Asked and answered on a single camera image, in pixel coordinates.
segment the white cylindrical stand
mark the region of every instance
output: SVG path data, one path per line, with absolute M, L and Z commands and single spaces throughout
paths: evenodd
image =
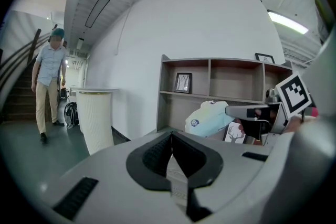
M 113 146 L 111 94 L 118 89 L 73 89 L 77 91 L 79 125 L 90 155 Z

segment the staircase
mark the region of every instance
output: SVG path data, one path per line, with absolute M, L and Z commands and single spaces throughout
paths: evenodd
M 3 90 L 7 80 L 22 62 L 25 61 L 29 63 L 7 96 L 3 109 L 0 112 L 0 123 L 2 123 L 3 120 L 36 120 L 36 96 L 31 89 L 31 75 L 36 58 L 36 56 L 34 58 L 33 55 L 36 49 L 45 44 L 49 39 L 49 33 L 42 36 L 40 36 L 40 33 L 41 29 L 38 29 L 32 41 L 20 47 L 17 51 L 0 63 L 0 91 Z M 51 121 L 48 93 L 46 94 L 45 119 L 46 121 Z
M 33 61 L 18 78 L 3 108 L 5 121 L 36 120 L 36 96 L 31 87 Z

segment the face mask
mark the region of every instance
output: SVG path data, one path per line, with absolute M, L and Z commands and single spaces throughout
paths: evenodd
M 235 119 L 225 113 L 227 106 L 226 102 L 203 102 L 201 108 L 185 120 L 185 131 L 207 137 L 223 130 Z

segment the ceiling light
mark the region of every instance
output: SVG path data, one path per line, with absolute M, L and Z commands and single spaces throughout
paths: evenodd
M 271 17 L 271 20 L 273 22 L 276 22 L 278 24 L 282 24 L 282 25 L 285 25 L 289 28 L 292 28 L 293 30 L 301 33 L 301 34 L 305 34 L 308 32 L 308 29 L 306 27 L 304 27 L 303 25 L 285 17 L 285 16 L 282 16 L 280 14 L 277 14 L 275 12 L 272 12 L 270 10 L 268 10 L 268 15 L 269 17 Z
M 78 38 L 77 49 L 80 50 L 83 45 L 84 39 Z
M 88 19 L 86 20 L 85 26 L 91 28 L 101 11 L 105 8 L 110 0 L 98 0 L 94 5 Z

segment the picture frame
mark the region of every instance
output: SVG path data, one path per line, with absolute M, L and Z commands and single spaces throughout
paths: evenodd
M 274 58 L 272 55 L 267 54 L 258 54 L 256 53 L 256 59 L 261 62 L 269 62 L 269 63 L 275 63 Z
M 243 134 L 239 130 L 239 126 L 240 123 L 237 123 L 236 120 L 226 126 L 223 141 L 227 143 L 245 144 L 246 134 Z
M 192 73 L 177 73 L 174 85 L 174 92 L 190 93 L 192 77 Z

